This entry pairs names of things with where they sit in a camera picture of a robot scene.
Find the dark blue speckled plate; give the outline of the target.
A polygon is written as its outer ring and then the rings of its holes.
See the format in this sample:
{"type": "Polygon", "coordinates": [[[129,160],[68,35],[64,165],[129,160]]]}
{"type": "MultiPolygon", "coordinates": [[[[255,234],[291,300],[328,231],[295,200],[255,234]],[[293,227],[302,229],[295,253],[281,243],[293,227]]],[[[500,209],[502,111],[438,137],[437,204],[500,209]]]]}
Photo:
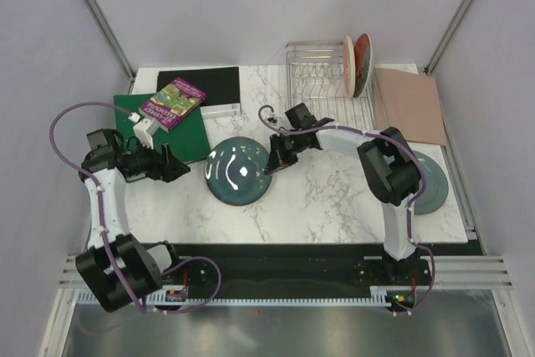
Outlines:
{"type": "Polygon", "coordinates": [[[263,197],[271,186],[272,177],[265,173],[267,163],[267,150],[254,139],[225,139],[206,158],[204,174],[208,189],[227,205],[249,205],[263,197]]]}

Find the pink and cream plate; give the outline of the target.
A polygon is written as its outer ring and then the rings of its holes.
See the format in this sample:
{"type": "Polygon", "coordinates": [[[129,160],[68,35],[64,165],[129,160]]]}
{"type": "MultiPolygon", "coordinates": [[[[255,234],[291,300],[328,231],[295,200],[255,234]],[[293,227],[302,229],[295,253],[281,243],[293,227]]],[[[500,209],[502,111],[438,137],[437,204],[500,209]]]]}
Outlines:
{"type": "Polygon", "coordinates": [[[354,43],[350,36],[346,35],[343,42],[343,71],[344,89],[349,98],[356,94],[356,57],[354,43]]]}

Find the red plate with teal flower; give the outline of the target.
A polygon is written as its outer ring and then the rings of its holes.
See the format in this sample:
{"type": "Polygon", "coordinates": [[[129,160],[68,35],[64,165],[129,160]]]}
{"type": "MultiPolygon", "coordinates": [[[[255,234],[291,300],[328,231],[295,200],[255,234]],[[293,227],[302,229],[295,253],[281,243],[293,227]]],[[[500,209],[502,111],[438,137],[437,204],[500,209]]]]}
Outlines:
{"type": "Polygon", "coordinates": [[[362,33],[356,40],[354,56],[356,74],[354,97],[358,98],[366,89],[373,69],[373,47],[371,37],[367,33],[362,33]]]}

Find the grey-green rimmed plate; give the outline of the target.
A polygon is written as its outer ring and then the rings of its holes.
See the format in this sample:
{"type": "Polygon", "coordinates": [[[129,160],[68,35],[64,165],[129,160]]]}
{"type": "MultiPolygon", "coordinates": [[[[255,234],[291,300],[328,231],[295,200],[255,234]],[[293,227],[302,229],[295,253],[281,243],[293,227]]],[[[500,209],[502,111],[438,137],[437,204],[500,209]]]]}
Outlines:
{"type": "Polygon", "coordinates": [[[424,193],[415,201],[415,214],[427,215],[444,206],[449,194],[449,185],[445,172],[433,158],[417,150],[414,154],[425,170],[427,181],[424,193]]]}

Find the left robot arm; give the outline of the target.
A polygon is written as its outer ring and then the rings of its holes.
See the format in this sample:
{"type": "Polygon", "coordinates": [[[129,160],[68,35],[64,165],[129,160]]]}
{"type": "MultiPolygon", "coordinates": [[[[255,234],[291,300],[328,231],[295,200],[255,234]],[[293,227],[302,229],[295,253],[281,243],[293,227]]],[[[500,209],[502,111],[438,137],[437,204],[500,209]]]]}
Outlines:
{"type": "Polygon", "coordinates": [[[90,151],[79,176],[90,201],[87,249],[75,258],[76,269],[108,313],[142,301],[163,283],[181,280],[183,264],[167,241],[150,246],[132,234],[125,205],[127,184],[142,179],[171,183],[190,172],[164,144],[159,150],[123,147],[122,134],[101,129],[87,135],[90,151]]]}

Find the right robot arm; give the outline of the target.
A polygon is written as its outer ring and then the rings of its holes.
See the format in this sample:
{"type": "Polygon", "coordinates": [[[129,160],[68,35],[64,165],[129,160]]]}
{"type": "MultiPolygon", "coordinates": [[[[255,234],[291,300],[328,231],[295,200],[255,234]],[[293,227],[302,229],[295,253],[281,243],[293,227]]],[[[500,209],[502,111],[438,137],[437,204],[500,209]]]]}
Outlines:
{"type": "Polygon", "coordinates": [[[366,131],[341,125],[332,118],[318,120],[301,103],[285,112],[291,128],[276,126],[274,116],[265,118],[263,105],[257,112],[260,121],[273,134],[264,172],[272,175],[298,162],[305,150],[329,150],[354,157],[360,162],[368,188],[380,201],[384,219],[384,250],[389,257],[383,263],[385,279],[404,283],[413,274],[408,258],[418,248],[412,234],[414,204],[426,186],[423,167],[405,137],[395,127],[383,131],[366,131]]]}

